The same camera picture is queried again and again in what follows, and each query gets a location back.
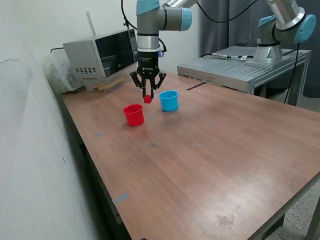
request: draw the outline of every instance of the tape mark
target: tape mark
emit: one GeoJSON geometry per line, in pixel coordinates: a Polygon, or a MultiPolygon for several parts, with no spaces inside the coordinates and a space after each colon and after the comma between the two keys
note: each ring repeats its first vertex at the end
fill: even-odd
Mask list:
{"type": "Polygon", "coordinates": [[[122,194],[121,196],[115,198],[112,200],[112,202],[116,205],[118,203],[121,203],[122,201],[126,200],[129,197],[129,194],[126,192],[122,194]]]}

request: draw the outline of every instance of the red cup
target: red cup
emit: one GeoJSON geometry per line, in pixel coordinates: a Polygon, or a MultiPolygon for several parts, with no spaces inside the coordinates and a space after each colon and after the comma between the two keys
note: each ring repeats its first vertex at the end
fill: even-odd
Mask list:
{"type": "Polygon", "coordinates": [[[144,113],[142,112],[143,108],[140,104],[132,104],[123,109],[129,126],[136,127],[145,122],[144,113]]]}

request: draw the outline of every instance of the white wall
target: white wall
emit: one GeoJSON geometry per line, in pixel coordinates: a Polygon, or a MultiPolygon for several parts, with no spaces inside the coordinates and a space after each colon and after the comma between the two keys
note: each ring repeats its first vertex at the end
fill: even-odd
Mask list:
{"type": "MultiPolygon", "coordinates": [[[[136,0],[123,0],[124,11],[132,24],[137,25],[136,0]]],[[[90,12],[97,35],[121,29],[124,19],[120,0],[10,0],[20,17],[27,37],[41,61],[50,49],[65,42],[92,34],[86,11],[90,12]]],[[[161,32],[160,38],[168,53],[160,60],[160,68],[176,72],[176,66],[199,57],[199,15],[197,6],[191,8],[193,24],[186,32],[161,32]]]]}
{"type": "Polygon", "coordinates": [[[71,150],[75,141],[21,32],[1,0],[0,239],[108,239],[85,194],[83,157],[71,150]]]}

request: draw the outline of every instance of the floor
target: floor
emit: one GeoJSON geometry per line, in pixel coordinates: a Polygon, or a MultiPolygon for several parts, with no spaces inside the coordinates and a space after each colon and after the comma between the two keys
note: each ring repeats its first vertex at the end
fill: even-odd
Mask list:
{"type": "MultiPolygon", "coordinates": [[[[284,102],[285,94],[278,95],[274,100],[284,102]]],[[[300,107],[320,112],[320,98],[303,97],[300,107]]],[[[303,240],[308,232],[319,196],[320,181],[286,213],[283,226],[267,240],[303,240]]]]}

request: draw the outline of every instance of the table leg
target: table leg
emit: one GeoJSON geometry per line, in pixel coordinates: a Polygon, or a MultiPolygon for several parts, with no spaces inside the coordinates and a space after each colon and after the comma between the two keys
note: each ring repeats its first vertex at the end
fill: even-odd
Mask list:
{"type": "Polygon", "coordinates": [[[319,240],[320,239],[320,199],[316,205],[313,218],[304,240],[319,240]]]}
{"type": "Polygon", "coordinates": [[[295,74],[292,80],[288,96],[288,104],[293,106],[300,106],[301,99],[304,93],[305,82],[307,77],[309,61],[306,61],[303,65],[297,66],[295,74]]]}

